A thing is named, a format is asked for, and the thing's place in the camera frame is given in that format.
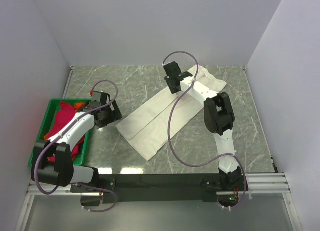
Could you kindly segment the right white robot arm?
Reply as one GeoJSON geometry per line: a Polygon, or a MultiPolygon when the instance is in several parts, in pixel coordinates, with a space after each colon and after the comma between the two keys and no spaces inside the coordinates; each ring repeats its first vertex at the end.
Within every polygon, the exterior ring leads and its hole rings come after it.
{"type": "Polygon", "coordinates": [[[171,125],[172,117],[179,101],[189,94],[198,101],[204,110],[204,124],[209,132],[213,134],[218,156],[204,164],[187,164],[175,153],[173,145],[169,146],[176,159],[188,167],[198,168],[206,166],[215,160],[219,160],[219,190],[230,191],[245,180],[244,169],[236,157],[236,150],[233,141],[233,128],[235,115],[226,92],[218,93],[201,82],[196,80],[196,76],[189,72],[182,72],[179,65],[173,61],[162,65],[169,90],[172,94],[181,92],[181,96],[174,103],[169,115],[168,125],[171,125]]]}

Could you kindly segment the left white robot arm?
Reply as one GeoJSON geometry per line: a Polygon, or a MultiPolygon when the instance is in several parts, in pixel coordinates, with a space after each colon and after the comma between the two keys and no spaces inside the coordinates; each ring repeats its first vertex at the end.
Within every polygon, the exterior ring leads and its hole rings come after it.
{"type": "Polygon", "coordinates": [[[75,157],[86,150],[86,134],[104,128],[123,116],[117,102],[101,91],[91,91],[86,102],[59,101],[52,128],[33,148],[31,179],[66,187],[82,183],[88,192],[100,186],[99,171],[75,165],[75,157]]]}

